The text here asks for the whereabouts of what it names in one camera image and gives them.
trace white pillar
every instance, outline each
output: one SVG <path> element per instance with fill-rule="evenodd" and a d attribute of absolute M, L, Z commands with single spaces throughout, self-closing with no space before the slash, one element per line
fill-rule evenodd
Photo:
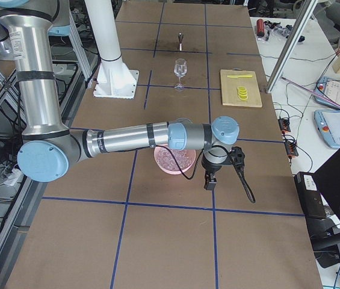
<path fill-rule="evenodd" d="M 102 58 L 94 96 L 134 98 L 139 71 L 122 60 L 110 0 L 85 0 L 97 48 Z"/>

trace robotic arm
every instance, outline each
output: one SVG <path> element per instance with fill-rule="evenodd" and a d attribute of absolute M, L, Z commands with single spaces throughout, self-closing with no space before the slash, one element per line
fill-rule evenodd
<path fill-rule="evenodd" d="M 48 40 L 51 29 L 54 35 L 67 33 L 68 0 L 0 0 L 0 21 L 9 30 L 25 108 L 25 144 L 17 162 L 26 176 L 49 182 L 62 177 L 75 163 L 98 154 L 163 144 L 170 149 L 203 149 L 207 190 L 214 189 L 215 172 L 222 165 L 233 165 L 238 176 L 243 176 L 244 154 L 240 148 L 232 148 L 239 126 L 227 116 L 218 117 L 211 125 L 182 119 L 108 131 L 71 132 L 61 121 Z"/>

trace cutting board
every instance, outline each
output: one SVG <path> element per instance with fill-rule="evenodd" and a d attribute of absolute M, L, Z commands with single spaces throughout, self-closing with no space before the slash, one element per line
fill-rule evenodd
<path fill-rule="evenodd" d="M 228 75 L 253 75 L 251 78 L 229 78 Z M 222 93 L 222 104 L 234 107 L 262 107 L 261 94 L 259 93 L 258 82 L 254 71 L 226 70 L 220 71 L 220 83 Z M 238 97 L 238 86 L 247 89 L 247 100 L 243 101 Z"/>

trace chair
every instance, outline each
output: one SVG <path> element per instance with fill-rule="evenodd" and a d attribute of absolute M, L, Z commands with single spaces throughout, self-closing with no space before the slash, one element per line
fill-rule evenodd
<path fill-rule="evenodd" d="M 323 2 L 317 5 L 314 16 L 330 44 L 340 47 L 340 2 Z"/>

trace white table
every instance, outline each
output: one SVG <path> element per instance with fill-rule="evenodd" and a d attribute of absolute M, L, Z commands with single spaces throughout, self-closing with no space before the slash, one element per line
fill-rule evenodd
<path fill-rule="evenodd" d="M 256 21 L 258 19 L 259 18 L 252 17 L 253 26 L 256 26 Z M 270 20 L 272 22 L 281 22 L 281 25 L 283 26 L 287 24 L 293 25 L 295 22 L 294 19 L 262 19 Z M 303 35 L 306 37 L 305 41 L 297 44 L 291 57 L 316 60 L 334 54 L 333 48 L 327 41 L 324 33 L 316 21 L 310 20 L 308 22 Z M 277 35 L 271 35 L 267 42 L 258 41 L 258 49 L 259 53 L 262 55 L 262 63 L 266 75 L 271 75 L 277 62 L 276 58 L 267 57 L 278 57 L 282 51 L 285 41 L 286 40 L 283 37 L 279 37 Z M 283 76 L 300 85 L 316 82 L 332 58 L 333 56 L 316 62 L 290 59 L 284 68 Z M 325 76 L 329 76 L 334 79 L 340 79 L 340 75 L 334 72 L 332 66 L 328 68 Z M 273 96 L 274 106 L 275 108 L 282 108 L 286 110 L 290 116 L 301 116 L 301 114 L 296 109 L 304 112 L 302 120 L 299 117 L 293 117 L 290 119 L 290 134 L 297 139 L 298 146 L 305 150 L 313 159 L 311 172 L 315 172 L 317 168 L 319 168 L 330 156 L 336 152 L 335 149 L 331 149 L 325 144 L 317 130 L 317 126 L 314 121 L 315 110 L 327 110 L 329 107 L 317 103 L 313 98 L 310 98 L 310 93 L 307 93 L 293 85 L 288 86 L 287 101 L 286 85 L 287 82 L 281 79 L 276 83 L 271 93 Z M 315 84 L 308 86 L 310 89 L 313 89 L 314 87 Z M 276 114 L 277 117 L 279 117 L 279 115 L 281 115 L 281 117 L 287 116 L 285 112 L 278 110 L 276 111 Z M 307 172 L 311 167 L 310 158 L 301 150 L 298 150 L 298 153 L 299 157 L 292 159 L 291 171 L 293 174 L 296 174 L 299 171 Z M 339 223 L 335 216 L 333 221 L 336 224 Z M 323 285 L 333 286 L 338 268 L 339 264 L 326 269 L 323 269 L 318 264 L 318 270 L 320 272 Z M 337 282 L 337 287 L 340 287 L 340 277 Z"/>

